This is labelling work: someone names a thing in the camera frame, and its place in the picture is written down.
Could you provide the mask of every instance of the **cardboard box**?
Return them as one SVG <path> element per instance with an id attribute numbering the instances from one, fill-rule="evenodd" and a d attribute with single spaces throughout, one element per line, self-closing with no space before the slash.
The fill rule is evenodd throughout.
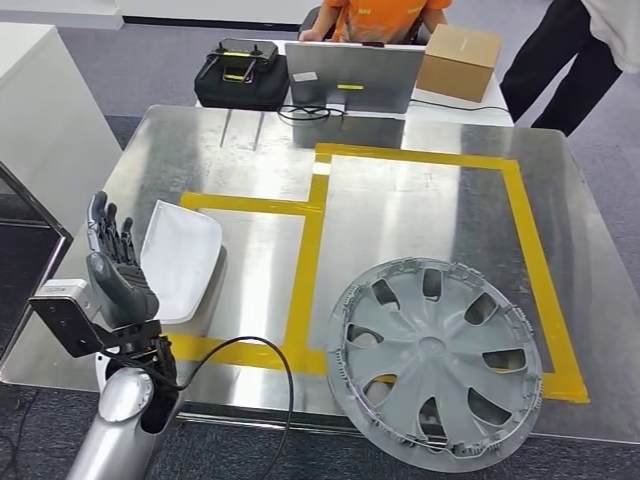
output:
<path id="1" fill-rule="evenodd" d="M 497 34 L 438 25 L 426 45 L 417 86 L 481 102 L 500 49 Z"/>

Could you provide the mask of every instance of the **hand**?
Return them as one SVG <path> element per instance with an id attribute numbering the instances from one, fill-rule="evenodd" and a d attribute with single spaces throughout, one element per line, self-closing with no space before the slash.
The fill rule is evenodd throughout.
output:
<path id="1" fill-rule="evenodd" d="M 309 29 L 300 32 L 298 40 L 300 42 L 322 42 L 325 40 L 325 35 L 316 32 L 315 30 Z"/>
<path id="2" fill-rule="evenodd" d="M 118 233 L 113 203 L 104 192 L 94 195 L 87 212 L 87 236 L 92 253 L 87 268 L 104 320 L 111 328 L 143 323 L 159 308 L 158 297 L 146 283 L 131 240 L 134 221 L 126 218 Z"/>

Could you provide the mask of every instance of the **sticker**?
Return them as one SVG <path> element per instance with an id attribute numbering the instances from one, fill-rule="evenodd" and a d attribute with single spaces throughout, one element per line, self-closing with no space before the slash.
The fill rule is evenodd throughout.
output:
<path id="1" fill-rule="evenodd" d="M 338 90 L 365 90 L 364 85 L 351 85 L 347 83 L 339 83 Z"/>
<path id="2" fill-rule="evenodd" d="M 318 75 L 315 75 L 315 72 L 294 73 L 293 77 L 296 82 L 311 82 L 313 80 L 318 80 Z"/>

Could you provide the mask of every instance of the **hubcap center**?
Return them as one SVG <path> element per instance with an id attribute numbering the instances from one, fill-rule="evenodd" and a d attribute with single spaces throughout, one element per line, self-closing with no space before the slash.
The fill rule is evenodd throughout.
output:
<path id="1" fill-rule="evenodd" d="M 447 350 L 445 342 L 435 337 L 424 337 L 420 341 L 420 346 L 427 355 L 442 355 Z"/>

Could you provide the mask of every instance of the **black bag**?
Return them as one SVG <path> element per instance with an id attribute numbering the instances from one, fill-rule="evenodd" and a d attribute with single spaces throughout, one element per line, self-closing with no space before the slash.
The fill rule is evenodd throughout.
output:
<path id="1" fill-rule="evenodd" d="M 204 65 L 195 77 L 195 95 L 203 107 L 272 112 L 282 105 L 289 90 L 284 55 L 278 55 L 269 70 L 252 71 L 248 77 L 250 81 L 244 83 L 224 78 L 222 65 L 214 65 L 205 73 L 207 68 Z"/>

